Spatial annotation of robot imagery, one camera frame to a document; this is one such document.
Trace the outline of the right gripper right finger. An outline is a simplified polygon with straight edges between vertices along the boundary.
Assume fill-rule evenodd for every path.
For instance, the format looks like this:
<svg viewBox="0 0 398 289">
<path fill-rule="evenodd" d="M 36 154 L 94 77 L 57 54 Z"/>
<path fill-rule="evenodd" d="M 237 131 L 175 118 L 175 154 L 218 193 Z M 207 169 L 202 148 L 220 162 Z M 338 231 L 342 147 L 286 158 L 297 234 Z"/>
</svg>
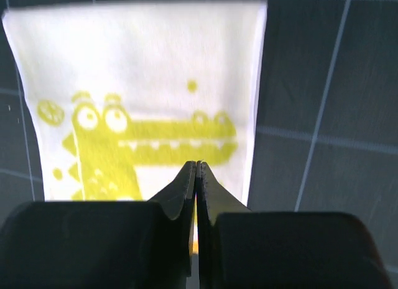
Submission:
<svg viewBox="0 0 398 289">
<path fill-rule="evenodd" d="M 391 288 L 373 238 L 352 214 L 251 211 L 197 165 L 201 288 Z"/>
</svg>

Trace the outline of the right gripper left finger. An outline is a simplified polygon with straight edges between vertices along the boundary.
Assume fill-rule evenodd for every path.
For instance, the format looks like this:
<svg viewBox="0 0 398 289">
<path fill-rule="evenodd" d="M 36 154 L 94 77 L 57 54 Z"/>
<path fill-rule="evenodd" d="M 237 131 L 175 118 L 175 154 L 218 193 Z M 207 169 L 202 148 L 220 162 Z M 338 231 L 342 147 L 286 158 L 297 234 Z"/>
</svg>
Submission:
<svg viewBox="0 0 398 289">
<path fill-rule="evenodd" d="M 197 165 L 148 201 L 28 202 L 1 227 L 2 288 L 185 288 Z"/>
</svg>

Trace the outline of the yellow patterned towel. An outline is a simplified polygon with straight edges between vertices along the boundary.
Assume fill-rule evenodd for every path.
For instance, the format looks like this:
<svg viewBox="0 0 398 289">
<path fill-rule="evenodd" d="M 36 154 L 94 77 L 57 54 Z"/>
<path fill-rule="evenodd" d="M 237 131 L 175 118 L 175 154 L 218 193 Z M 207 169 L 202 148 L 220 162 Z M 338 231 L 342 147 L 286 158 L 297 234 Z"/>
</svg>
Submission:
<svg viewBox="0 0 398 289">
<path fill-rule="evenodd" d="M 7 10 L 44 198 L 148 200 L 202 160 L 247 203 L 266 22 L 265 0 Z"/>
</svg>

